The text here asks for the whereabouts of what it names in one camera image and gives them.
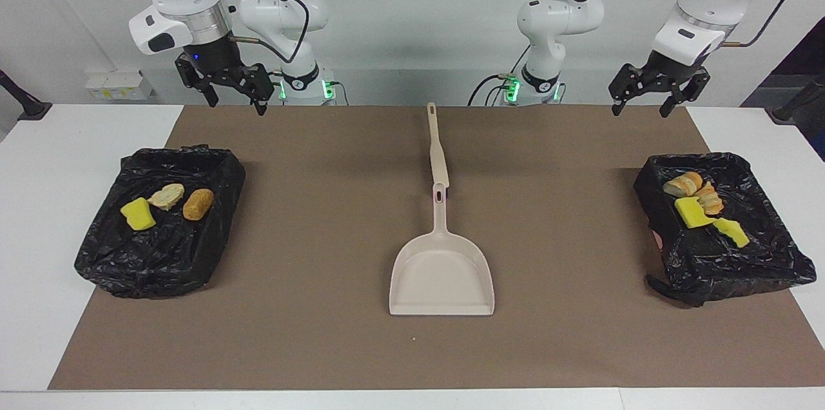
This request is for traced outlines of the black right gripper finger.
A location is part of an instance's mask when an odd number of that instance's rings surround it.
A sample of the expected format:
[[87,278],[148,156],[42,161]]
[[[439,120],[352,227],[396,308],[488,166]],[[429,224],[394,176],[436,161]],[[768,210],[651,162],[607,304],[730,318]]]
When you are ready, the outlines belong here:
[[188,89],[195,89],[201,93],[210,108],[216,107],[219,102],[219,98],[214,87],[212,87],[210,78],[208,76],[201,77],[199,75],[197,69],[194,67],[194,64],[192,64],[189,59],[188,54],[178,55],[175,60],[175,66],[177,67],[178,75],[180,76],[183,85]]
[[242,93],[250,100],[258,116],[266,113],[268,102],[274,93],[270,72],[263,64],[242,67]]

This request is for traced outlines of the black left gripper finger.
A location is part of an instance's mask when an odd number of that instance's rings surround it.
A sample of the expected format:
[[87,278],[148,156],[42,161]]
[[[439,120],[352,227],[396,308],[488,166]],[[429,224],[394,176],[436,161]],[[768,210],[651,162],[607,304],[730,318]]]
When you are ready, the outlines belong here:
[[699,67],[688,77],[678,77],[668,81],[669,96],[659,108],[661,117],[668,117],[680,104],[694,102],[710,80],[710,73],[705,67]]
[[613,101],[613,116],[619,116],[628,101],[647,93],[647,84],[644,66],[639,68],[630,63],[624,64],[608,86]]

